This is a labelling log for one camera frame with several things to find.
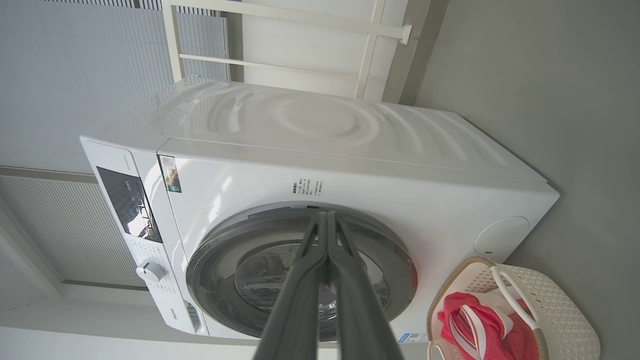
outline control panel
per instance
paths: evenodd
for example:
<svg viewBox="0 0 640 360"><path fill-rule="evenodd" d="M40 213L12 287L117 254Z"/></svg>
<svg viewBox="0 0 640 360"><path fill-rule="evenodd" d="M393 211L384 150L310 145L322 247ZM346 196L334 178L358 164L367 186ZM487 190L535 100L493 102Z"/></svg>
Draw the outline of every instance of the control panel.
<svg viewBox="0 0 640 360"><path fill-rule="evenodd" d="M96 167L125 233L161 243L149 202L139 177Z"/></svg>
<svg viewBox="0 0 640 360"><path fill-rule="evenodd" d="M136 273L147 285L164 322L175 329L195 334L197 316L180 294L162 237L139 177L96 167L101 183L113 205L116 221L122 225L124 240L136 263Z"/></svg>
<svg viewBox="0 0 640 360"><path fill-rule="evenodd" d="M189 314L188 303L180 294L163 245L129 234L125 235L125 243L138 265L136 273L147 284L164 322L195 334L198 321Z"/></svg>

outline white wall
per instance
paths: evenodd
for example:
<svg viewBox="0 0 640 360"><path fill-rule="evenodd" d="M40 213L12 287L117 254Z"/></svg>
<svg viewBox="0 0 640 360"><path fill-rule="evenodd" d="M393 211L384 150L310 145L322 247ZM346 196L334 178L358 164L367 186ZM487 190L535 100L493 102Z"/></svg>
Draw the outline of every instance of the white wall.
<svg viewBox="0 0 640 360"><path fill-rule="evenodd" d="M145 328L141 324L139 331ZM5 360L233 359L249 360L254 346L145 341L0 327L0 357ZM321 349L320 359L337 359Z"/></svg>
<svg viewBox="0 0 640 360"><path fill-rule="evenodd" d="M408 0L387 0L382 24L402 26ZM292 8L371 21L375 0L249 0L254 4ZM324 94L353 97L367 35L341 29L262 17L243 17L244 60L292 67L329 70L344 77L320 76L280 70L244 68L244 80ZM379 101L397 39L378 37L365 88L365 99Z"/></svg>
<svg viewBox="0 0 640 360"><path fill-rule="evenodd" d="M172 329L144 291L131 296L132 290L69 285L62 290L64 300L0 312L0 359L243 360L252 358L259 343ZM103 302L83 300L88 298ZM426 344L400 348L406 360L423 359ZM337 344L322 343L318 359L337 359L337 352Z"/></svg>
<svg viewBox="0 0 640 360"><path fill-rule="evenodd" d="M25 306L43 296L0 250L0 313Z"/></svg>

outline white washing machine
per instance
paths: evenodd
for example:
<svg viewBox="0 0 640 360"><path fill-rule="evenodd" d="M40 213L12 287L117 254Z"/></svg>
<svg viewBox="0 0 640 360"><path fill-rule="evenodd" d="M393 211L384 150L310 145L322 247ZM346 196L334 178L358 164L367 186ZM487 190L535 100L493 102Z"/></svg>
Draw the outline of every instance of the white washing machine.
<svg viewBox="0 0 640 360"><path fill-rule="evenodd" d="M165 322L260 335L311 215L348 220L398 341L464 259L504 261L558 198L444 111L188 78L81 138ZM320 339L335 339L322 290Z"/></svg>

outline laundry basket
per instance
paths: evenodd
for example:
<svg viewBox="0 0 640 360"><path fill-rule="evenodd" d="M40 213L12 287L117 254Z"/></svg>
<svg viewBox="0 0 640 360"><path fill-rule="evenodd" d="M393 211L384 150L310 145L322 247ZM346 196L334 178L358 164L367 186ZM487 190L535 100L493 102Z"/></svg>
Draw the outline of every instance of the laundry basket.
<svg viewBox="0 0 640 360"><path fill-rule="evenodd" d="M531 318L509 294L512 285L520 294ZM444 298L455 292L486 293L499 288L516 313L533 329L540 360L596 360L600 341L591 324L562 289L546 275L527 268L496 264L475 257L463 262L438 292L427 317L428 355L438 350L444 360L462 360L460 351L440 337L442 323L437 314L443 310Z"/></svg>

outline energy label sticker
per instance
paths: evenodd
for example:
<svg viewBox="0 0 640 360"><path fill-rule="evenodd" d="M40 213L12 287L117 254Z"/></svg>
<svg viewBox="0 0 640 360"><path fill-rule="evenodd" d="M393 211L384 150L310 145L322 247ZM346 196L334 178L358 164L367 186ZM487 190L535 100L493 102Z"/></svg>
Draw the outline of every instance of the energy label sticker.
<svg viewBox="0 0 640 360"><path fill-rule="evenodd" d="M426 332L411 332L409 334L402 335L402 338L398 340L399 343L425 343L427 342Z"/></svg>

